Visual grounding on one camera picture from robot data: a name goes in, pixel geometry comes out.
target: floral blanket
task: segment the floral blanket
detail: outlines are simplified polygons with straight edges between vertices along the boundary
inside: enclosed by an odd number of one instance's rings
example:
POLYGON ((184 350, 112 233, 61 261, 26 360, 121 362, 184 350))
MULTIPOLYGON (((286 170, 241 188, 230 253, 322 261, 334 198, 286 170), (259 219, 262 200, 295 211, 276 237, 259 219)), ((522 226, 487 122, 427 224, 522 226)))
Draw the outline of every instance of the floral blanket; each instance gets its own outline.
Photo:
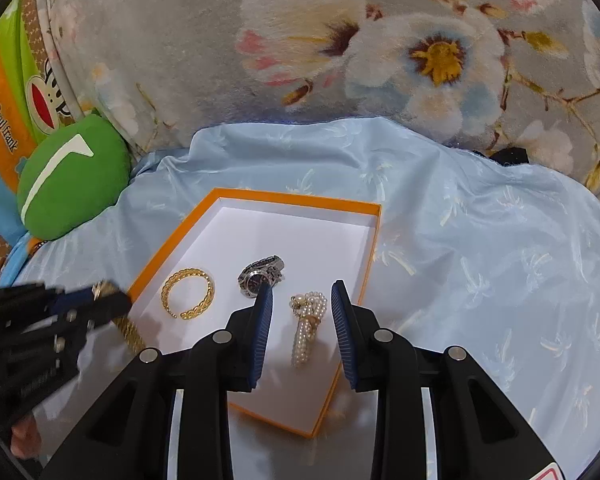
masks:
POLYGON ((600 12, 590 0, 44 6, 80 106, 98 107, 139 154, 187 146, 218 123, 383 115, 487 155, 525 148, 600 191, 600 12))

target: silver watch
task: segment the silver watch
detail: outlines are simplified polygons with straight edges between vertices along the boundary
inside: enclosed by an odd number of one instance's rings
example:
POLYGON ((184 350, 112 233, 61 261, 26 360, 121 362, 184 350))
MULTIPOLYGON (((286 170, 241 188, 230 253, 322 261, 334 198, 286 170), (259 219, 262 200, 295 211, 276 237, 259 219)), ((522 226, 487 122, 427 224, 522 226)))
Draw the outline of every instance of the silver watch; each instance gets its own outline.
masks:
POLYGON ((240 291, 247 298, 255 298, 260 290, 260 285, 269 283, 274 286, 282 280, 282 269, 285 263, 279 256, 270 256, 248 265, 238 276, 240 291))

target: orange box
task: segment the orange box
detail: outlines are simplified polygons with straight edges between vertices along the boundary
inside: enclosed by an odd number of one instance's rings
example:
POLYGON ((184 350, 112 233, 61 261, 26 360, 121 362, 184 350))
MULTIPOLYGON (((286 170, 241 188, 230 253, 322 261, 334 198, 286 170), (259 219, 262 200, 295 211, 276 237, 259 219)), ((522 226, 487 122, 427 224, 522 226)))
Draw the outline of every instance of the orange box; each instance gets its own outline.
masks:
MULTIPOLYGON (((250 394, 228 394, 234 408, 305 437, 320 428, 340 368, 340 353, 328 308, 318 326, 312 356, 293 368, 291 352, 298 320, 290 297, 311 290, 331 295, 344 280, 362 302, 381 215, 378 204, 298 194, 214 189, 178 226, 129 290, 129 317, 145 342, 163 353, 193 346, 224 328, 234 310, 253 304, 240 293, 237 278, 251 262, 276 254, 285 263, 273 288, 274 308, 262 377, 250 394), (173 319, 162 307, 160 290, 183 268, 204 270, 216 294, 207 311, 192 320, 173 319)), ((206 282, 186 278, 170 293, 174 312, 203 297, 206 282)))

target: white strip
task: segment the white strip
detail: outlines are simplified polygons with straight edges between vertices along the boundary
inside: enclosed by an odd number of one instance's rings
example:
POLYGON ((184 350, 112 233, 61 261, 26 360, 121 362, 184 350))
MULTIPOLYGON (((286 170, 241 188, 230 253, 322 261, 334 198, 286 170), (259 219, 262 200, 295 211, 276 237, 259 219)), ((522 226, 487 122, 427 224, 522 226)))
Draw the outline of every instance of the white strip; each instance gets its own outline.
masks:
POLYGON ((51 176, 54 170, 58 167, 64 158, 69 155, 69 153, 78 153, 79 155, 85 156, 93 156, 93 152, 89 145, 82 138, 81 134, 74 135, 68 142, 66 142, 60 149, 53 154, 53 156, 49 159, 46 166, 40 171, 38 178, 29 189, 29 194, 27 195, 27 199, 25 200, 24 206, 22 206, 22 211, 20 213, 20 219, 24 224, 24 217, 27 214, 27 210, 31 205, 31 201, 36 197, 40 188, 45 183, 45 180, 51 176))

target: red and white sticker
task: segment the red and white sticker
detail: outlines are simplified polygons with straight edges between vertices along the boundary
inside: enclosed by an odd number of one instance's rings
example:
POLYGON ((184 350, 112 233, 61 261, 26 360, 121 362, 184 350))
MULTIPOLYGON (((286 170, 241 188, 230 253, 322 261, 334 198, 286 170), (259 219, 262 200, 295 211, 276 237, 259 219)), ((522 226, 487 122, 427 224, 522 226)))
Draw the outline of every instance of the red and white sticker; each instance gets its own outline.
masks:
POLYGON ((552 462, 530 480, 564 480, 557 463, 552 462))

